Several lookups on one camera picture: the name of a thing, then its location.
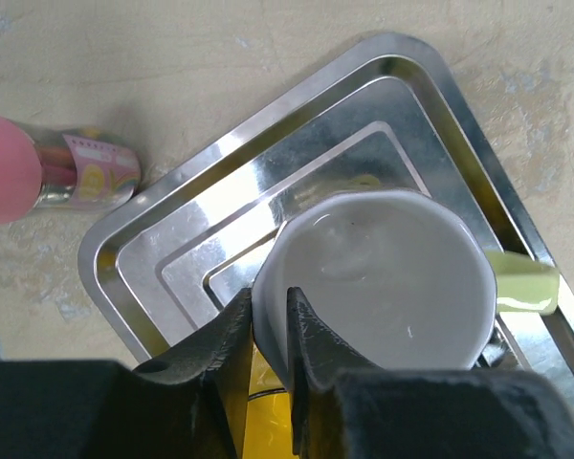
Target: cup rim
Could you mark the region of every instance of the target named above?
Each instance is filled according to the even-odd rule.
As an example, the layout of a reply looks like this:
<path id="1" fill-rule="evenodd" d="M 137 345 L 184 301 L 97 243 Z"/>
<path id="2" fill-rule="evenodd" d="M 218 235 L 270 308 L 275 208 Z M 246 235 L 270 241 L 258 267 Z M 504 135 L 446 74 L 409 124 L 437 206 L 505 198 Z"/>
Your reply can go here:
<path id="1" fill-rule="evenodd" d="M 496 277 L 494 275 L 491 264 L 486 258 L 484 250 L 480 247 L 465 222 L 446 206 L 434 201 L 431 197 L 416 190 L 392 188 L 365 191 L 339 191 L 330 196 L 327 196 L 313 206 L 305 209 L 292 219 L 286 220 L 281 224 L 276 233 L 275 244 L 262 263 L 261 268 L 259 269 L 259 272 L 257 273 L 257 276 L 253 282 L 252 304 L 254 311 L 254 339 L 257 344 L 257 348 L 262 353 L 266 361 L 272 366 L 273 370 L 276 372 L 285 387 L 289 388 L 287 363 L 281 356 L 280 344 L 277 342 L 273 327 L 263 305 L 266 297 L 268 296 L 268 293 L 266 292 L 267 289 L 263 288 L 263 284 L 268 285 L 268 282 L 265 281 L 265 277 L 270 270 L 269 267 L 275 263 L 276 259 L 283 253 L 285 246 L 291 242 L 293 237 L 298 235 L 298 230 L 305 227 L 306 223 L 309 221 L 318 218 L 320 213 L 323 213 L 324 211 L 335 206 L 340 206 L 341 204 L 353 203 L 363 200 L 368 202 L 383 202 L 389 198 L 392 200 L 403 199 L 409 200 L 411 202 L 414 201 L 418 205 L 425 206 L 427 211 L 434 212 L 445 222 L 447 222 L 448 225 L 451 225 L 454 229 L 458 230 L 461 236 L 469 241 L 469 246 L 472 249 L 473 257 L 477 262 L 478 268 L 488 280 L 484 296 L 487 298 L 487 304 L 491 306 L 484 306 L 489 310 L 489 314 L 487 316 L 483 316 L 486 322 L 483 325 L 487 332 L 485 336 L 483 336 L 482 333 L 480 334 L 476 344 L 474 345 L 473 343 L 473 351 L 469 355 L 469 358 L 467 361 L 464 361 L 464 364 L 460 368 L 457 369 L 472 368 L 485 345 L 489 342 L 489 339 L 491 338 L 494 330 L 497 313 Z"/>

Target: white ceramic cup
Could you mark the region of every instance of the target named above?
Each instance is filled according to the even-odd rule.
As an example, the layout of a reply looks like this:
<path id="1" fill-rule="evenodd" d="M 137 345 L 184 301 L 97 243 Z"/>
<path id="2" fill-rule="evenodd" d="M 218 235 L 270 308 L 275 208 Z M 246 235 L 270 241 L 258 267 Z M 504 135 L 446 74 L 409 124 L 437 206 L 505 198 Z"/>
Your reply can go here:
<path id="1" fill-rule="evenodd" d="M 280 229 L 252 295 L 257 347 L 286 387 L 289 287 L 388 369 L 471 368 L 496 314 L 494 272 L 465 223 L 401 189 L 337 194 Z"/>

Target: plastic bottle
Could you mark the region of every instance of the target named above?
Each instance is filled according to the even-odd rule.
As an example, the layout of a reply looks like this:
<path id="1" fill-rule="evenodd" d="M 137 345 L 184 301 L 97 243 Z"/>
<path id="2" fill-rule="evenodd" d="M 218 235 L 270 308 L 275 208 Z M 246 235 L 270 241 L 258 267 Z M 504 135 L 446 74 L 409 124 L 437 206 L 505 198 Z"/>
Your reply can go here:
<path id="1" fill-rule="evenodd" d="M 0 224 L 34 208 L 110 210 L 130 199 L 140 180 L 136 155 L 117 136 L 0 117 Z"/>

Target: nested metal tray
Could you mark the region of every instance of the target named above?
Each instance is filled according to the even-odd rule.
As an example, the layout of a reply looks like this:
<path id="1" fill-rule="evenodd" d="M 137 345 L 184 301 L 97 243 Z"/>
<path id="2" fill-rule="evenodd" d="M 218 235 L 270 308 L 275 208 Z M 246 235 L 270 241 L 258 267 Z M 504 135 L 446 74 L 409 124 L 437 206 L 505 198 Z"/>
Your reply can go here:
<path id="1" fill-rule="evenodd" d="M 281 222 L 329 193 L 377 186 L 429 194 L 486 249 L 552 262 L 440 55 L 388 33 L 361 42 L 98 222 L 81 245 L 80 276 L 143 361 L 252 283 Z M 564 280 L 561 289 L 551 317 L 498 317 L 483 360 L 543 374 L 574 412 L 574 297 Z"/>

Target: concrete floor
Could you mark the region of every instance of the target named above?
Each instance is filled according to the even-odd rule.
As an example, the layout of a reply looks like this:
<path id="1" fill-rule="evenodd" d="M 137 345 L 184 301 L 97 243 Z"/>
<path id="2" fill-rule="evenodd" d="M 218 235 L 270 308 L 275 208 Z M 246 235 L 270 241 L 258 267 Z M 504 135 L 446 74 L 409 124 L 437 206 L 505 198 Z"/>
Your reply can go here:
<path id="1" fill-rule="evenodd" d="M 574 290 L 574 0 L 3 0 L 0 114 L 120 133 L 150 183 L 380 31 L 445 57 Z M 78 280 L 98 218 L 0 227 L 6 357 L 134 363 Z"/>

